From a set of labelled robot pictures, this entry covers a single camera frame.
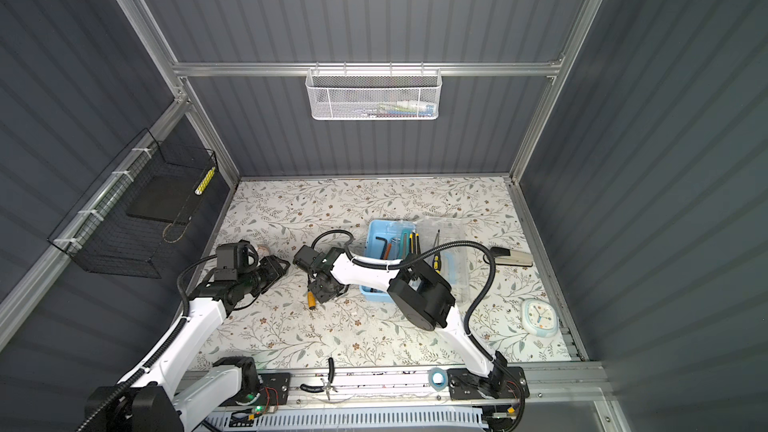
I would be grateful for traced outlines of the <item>black hex key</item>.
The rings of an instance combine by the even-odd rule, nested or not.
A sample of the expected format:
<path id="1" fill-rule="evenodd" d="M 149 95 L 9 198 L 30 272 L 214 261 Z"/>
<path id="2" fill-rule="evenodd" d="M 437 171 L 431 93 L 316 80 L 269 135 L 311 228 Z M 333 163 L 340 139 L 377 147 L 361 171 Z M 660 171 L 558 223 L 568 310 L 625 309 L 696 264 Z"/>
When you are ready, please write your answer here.
<path id="1" fill-rule="evenodd" d="M 380 260 L 384 260 L 384 259 L 383 259 L 383 255 L 384 255 L 385 249 L 387 248 L 387 245 L 388 245 L 388 243 L 389 243 L 389 240 L 388 240 L 386 237 L 381 237 L 381 236 L 376 236 L 376 237 L 375 237 L 375 240 L 376 240 L 376 241 L 379 241 L 379 242 L 381 243 L 381 252 L 380 252 L 380 257 L 379 257 L 379 259 L 380 259 Z"/>

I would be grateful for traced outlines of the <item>light blue plastic tool box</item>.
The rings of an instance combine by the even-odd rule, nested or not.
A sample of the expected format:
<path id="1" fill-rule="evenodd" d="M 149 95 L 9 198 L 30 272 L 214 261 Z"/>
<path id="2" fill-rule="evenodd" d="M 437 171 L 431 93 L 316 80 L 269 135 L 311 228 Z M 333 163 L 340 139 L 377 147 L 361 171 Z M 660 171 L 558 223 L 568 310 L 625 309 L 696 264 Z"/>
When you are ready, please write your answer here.
<path id="1" fill-rule="evenodd" d="M 402 241 L 416 231 L 414 222 L 404 220 L 374 219 L 370 222 L 364 256 L 374 259 L 394 260 L 402 258 Z"/>

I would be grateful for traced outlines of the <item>teal utility knife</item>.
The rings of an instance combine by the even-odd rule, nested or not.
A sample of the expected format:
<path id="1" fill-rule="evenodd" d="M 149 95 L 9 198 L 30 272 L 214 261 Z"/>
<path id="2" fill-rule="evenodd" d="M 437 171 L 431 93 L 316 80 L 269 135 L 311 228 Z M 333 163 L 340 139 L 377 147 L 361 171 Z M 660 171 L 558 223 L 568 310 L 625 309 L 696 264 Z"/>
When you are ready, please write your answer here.
<path id="1" fill-rule="evenodd" d="M 400 258 L 405 259 L 410 253 L 410 231 L 404 230 L 401 235 Z"/>

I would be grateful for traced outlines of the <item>yellow black utility knife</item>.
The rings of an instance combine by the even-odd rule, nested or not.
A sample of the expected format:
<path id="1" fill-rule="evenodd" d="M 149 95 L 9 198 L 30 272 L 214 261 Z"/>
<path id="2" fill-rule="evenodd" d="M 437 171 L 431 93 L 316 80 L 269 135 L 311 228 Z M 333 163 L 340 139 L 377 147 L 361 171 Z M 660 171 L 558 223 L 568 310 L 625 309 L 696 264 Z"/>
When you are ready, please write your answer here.
<path id="1" fill-rule="evenodd" d="M 417 232 L 412 231 L 409 234 L 408 245 L 410 254 L 418 254 L 420 252 L 419 234 Z"/>

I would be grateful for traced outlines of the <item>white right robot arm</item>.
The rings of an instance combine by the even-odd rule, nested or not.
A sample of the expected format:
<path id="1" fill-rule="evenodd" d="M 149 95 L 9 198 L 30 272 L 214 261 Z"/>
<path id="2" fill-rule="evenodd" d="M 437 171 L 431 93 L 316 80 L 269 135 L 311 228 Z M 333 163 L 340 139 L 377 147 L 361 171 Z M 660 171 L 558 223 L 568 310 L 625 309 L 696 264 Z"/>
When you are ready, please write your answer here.
<path id="1" fill-rule="evenodd" d="M 475 249 L 488 260 L 486 282 L 465 314 L 456 305 L 451 284 L 429 262 L 452 248 Z M 353 285 L 386 292 L 412 325 L 437 333 L 452 347 L 481 396 L 498 398 L 507 391 L 513 391 L 521 401 L 530 396 L 522 369 L 511 367 L 501 352 L 482 342 L 470 328 L 471 316 L 490 291 L 496 275 L 495 257 L 486 246 L 458 240 L 438 244 L 421 254 L 411 253 L 404 259 L 383 260 L 355 255 L 348 244 L 325 253 L 304 245 L 293 263 L 307 273 L 308 290 L 319 303 L 342 295 Z"/>

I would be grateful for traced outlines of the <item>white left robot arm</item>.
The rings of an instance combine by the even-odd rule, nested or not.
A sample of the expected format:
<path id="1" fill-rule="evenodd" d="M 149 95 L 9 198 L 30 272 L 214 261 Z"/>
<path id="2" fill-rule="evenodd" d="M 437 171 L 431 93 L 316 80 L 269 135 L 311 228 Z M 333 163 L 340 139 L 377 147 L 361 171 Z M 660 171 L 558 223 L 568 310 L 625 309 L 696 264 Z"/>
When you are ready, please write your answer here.
<path id="1" fill-rule="evenodd" d="M 117 384 L 97 388 L 87 400 L 81 431 L 192 431 L 219 406 L 232 402 L 248 419 L 274 411 L 278 391 L 264 384 L 250 357 L 217 360 L 203 378 L 178 389 L 188 366 L 209 336 L 244 296 L 258 297 L 288 271 L 288 261 L 218 260 L 222 278 L 182 296 L 182 314 L 158 343 Z"/>

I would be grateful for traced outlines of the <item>brown tape roll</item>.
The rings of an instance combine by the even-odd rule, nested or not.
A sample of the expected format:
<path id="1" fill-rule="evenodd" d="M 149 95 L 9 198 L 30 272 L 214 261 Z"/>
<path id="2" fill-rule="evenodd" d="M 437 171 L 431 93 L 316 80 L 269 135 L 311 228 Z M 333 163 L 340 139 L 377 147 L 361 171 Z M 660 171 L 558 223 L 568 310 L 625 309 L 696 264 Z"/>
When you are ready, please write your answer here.
<path id="1" fill-rule="evenodd" d="M 269 256 L 272 254 L 271 249 L 266 245 L 257 245 L 256 252 L 260 257 Z"/>

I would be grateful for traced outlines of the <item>yellow marker in basket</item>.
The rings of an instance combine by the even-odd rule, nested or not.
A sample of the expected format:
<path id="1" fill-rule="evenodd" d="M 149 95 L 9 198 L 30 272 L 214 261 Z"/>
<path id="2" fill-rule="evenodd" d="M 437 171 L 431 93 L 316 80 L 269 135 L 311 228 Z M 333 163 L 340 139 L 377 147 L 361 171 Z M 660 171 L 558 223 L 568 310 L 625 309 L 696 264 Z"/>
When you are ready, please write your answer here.
<path id="1" fill-rule="evenodd" d="M 201 178 L 200 182 L 196 186 L 194 193 L 197 196 L 201 196 L 205 190 L 207 189 L 208 185 L 211 183 L 212 179 L 214 178 L 216 174 L 216 166 L 211 167 L 205 175 Z"/>

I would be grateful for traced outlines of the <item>blue tape roll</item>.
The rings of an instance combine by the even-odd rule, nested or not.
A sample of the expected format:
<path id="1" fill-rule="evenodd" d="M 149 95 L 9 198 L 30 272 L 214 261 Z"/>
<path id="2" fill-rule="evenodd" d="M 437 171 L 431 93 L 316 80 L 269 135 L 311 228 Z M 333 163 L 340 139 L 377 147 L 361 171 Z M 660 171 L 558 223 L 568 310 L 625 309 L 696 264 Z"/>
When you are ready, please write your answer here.
<path id="1" fill-rule="evenodd" d="M 439 367 L 428 370 L 428 383 L 435 391 L 442 391 L 448 386 L 447 372 Z"/>

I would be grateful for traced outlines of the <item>beige black stapler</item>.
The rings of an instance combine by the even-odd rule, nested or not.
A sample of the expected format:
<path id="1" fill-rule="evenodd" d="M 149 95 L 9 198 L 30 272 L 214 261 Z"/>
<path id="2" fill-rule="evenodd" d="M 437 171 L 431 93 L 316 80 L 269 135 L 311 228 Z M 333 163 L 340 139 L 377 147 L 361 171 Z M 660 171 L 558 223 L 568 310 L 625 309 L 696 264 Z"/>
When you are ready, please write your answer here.
<path id="1" fill-rule="evenodd" d="M 534 259 L 531 253 L 504 247 L 493 246 L 489 249 L 497 267 L 532 267 Z"/>

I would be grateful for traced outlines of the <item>white teal alarm clock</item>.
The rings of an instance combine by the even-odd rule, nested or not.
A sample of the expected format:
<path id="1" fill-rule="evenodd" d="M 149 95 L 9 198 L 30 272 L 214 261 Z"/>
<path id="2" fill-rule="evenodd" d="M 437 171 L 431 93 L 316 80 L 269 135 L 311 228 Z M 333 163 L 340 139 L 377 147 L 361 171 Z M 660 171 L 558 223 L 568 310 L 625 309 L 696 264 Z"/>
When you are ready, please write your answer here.
<path id="1" fill-rule="evenodd" d="M 546 301 L 525 299 L 521 304 L 522 327 L 532 335 L 550 338 L 559 331 L 559 319 L 555 308 Z"/>

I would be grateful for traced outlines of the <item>black handled pliers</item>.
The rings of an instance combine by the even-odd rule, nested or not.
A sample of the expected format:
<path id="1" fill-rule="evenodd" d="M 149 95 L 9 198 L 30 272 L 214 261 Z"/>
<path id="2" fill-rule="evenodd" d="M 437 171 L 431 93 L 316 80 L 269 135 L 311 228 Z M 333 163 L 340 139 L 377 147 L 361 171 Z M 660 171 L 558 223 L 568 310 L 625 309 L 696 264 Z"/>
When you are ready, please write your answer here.
<path id="1" fill-rule="evenodd" d="M 302 383 L 299 386 L 299 389 L 302 392 L 305 392 L 308 394 L 324 394 L 326 396 L 326 399 L 330 400 L 331 392 L 335 391 L 335 387 L 333 385 L 335 375 L 336 375 L 335 361 L 333 357 L 329 357 L 328 371 L 325 377 L 320 378 L 321 384 L 310 385 L 310 384 Z"/>

